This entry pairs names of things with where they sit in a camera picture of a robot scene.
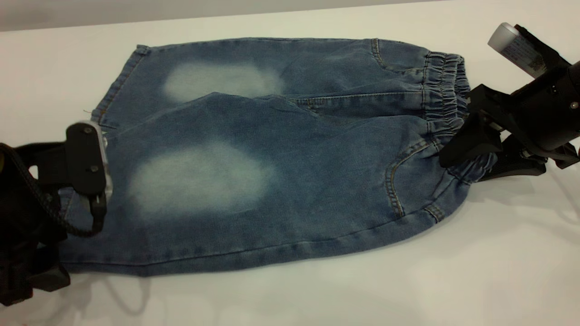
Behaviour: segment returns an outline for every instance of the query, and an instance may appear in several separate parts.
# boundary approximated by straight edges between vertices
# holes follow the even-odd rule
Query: jeans
[[[92,119],[113,197],[102,233],[60,246],[71,272],[152,276],[360,252],[453,213],[495,162],[453,168],[463,58],[382,39],[138,46]],[[71,190],[63,214],[90,214]]]

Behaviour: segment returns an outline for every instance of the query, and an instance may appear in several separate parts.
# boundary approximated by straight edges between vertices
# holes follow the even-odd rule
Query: robotic arm
[[[32,289],[55,291],[70,284],[57,243],[67,233],[91,237],[103,229],[112,193],[100,127],[80,122],[63,143],[11,148],[0,143],[0,303],[32,297]],[[38,167],[38,180],[28,169]],[[80,230],[60,216],[59,190],[72,187],[93,216]]]
[[[482,180],[540,175],[548,158],[561,169],[580,161],[569,141],[580,136],[580,62],[571,65],[521,26],[502,24],[489,44],[535,80],[511,95],[479,85],[469,93],[469,116],[440,151],[448,168],[477,155],[498,162]],[[504,130],[511,135],[501,141]],[[32,289],[55,291],[70,284],[57,244],[67,233],[91,237],[103,228],[112,193],[98,125],[80,122],[63,143],[11,148],[0,143],[0,303],[32,297]],[[38,180],[28,169],[38,167]],[[80,230],[60,215],[59,190],[72,188],[93,216]]]

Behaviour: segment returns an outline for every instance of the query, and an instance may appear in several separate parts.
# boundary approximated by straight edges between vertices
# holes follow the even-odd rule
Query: white surface
[[[0,31],[434,0],[1,0]]]
[[[473,86],[531,78],[487,46],[520,23],[580,59],[580,2],[410,3],[0,33],[0,139],[63,140],[135,44],[230,37],[380,37],[465,56]],[[73,284],[0,309],[0,325],[578,325],[580,171],[476,184],[458,212],[387,248],[233,273]]]

